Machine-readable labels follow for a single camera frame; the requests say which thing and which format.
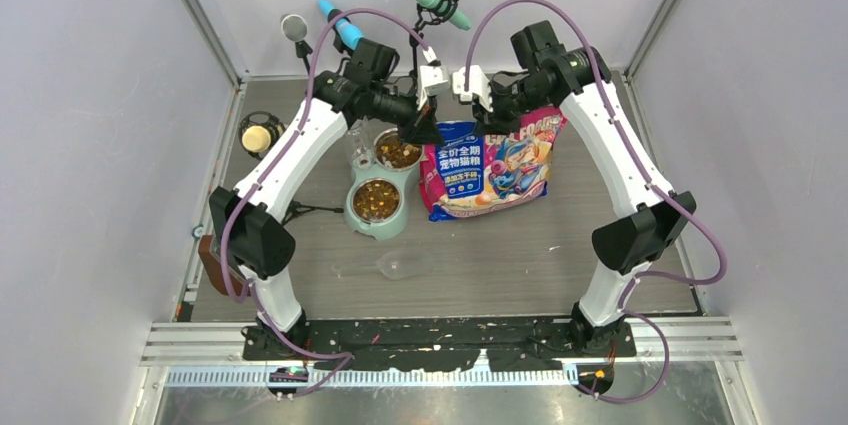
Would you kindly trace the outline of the colourful cat food bag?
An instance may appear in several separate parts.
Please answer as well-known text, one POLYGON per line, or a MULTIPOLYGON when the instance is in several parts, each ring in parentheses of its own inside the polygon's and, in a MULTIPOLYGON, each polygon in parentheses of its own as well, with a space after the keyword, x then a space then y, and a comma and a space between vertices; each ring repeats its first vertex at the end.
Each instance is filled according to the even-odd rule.
POLYGON ((428 219, 477 217, 546 195, 553 148, 566 123, 551 107, 522 117, 508 135, 479 135, 473 121, 441 122, 445 143, 424 146, 419 162, 428 219))

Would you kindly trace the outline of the clear plastic scoop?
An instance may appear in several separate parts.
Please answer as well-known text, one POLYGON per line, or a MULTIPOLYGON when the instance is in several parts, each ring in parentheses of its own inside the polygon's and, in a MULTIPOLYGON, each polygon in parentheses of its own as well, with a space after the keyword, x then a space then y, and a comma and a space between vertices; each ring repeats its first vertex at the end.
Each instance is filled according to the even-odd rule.
POLYGON ((380 274, 392 281, 427 275, 435 268, 428 254, 410 251, 390 251, 378 259, 358 263, 340 263, 331 267, 337 278, 380 274))

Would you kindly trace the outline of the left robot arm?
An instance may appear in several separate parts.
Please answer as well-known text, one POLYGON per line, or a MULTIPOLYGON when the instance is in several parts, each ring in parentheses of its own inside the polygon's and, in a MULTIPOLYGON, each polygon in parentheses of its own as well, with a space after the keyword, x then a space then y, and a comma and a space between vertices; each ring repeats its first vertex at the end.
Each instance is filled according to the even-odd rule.
POLYGON ((296 241, 283 223, 304 180, 322 156, 361 119, 396 126, 412 144, 440 144, 433 99, 449 89, 445 67, 434 49, 422 45, 417 92, 403 95, 384 85, 397 53, 361 39, 341 71, 313 69, 292 123, 260 163, 234 188, 217 187, 209 207, 219 243, 225 285, 239 271, 259 299, 260 320, 272 327, 268 345, 280 357, 298 357, 307 343, 305 311, 289 271, 296 241))

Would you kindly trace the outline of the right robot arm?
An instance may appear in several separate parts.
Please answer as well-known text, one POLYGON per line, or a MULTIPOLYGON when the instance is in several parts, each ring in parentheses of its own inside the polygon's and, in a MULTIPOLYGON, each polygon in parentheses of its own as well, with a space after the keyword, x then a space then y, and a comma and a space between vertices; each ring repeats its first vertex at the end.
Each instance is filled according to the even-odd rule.
POLYGON ((456 78, 469 93, 487 133, 517 130, 522 117, 555 106, 578 132, 609 192, 615 221, 593 231, 598 265, 575 303, 567 334, 574 348, 596 355, 623 323, 623 308, 638 274, 673 244, 696 209, 689 192, 677 193, 656 169, 617 100, 609 70, 591 46, 568 50, 547 21, 515 33, 511 43, 525 75, 496 85, 477 66, 456 78))

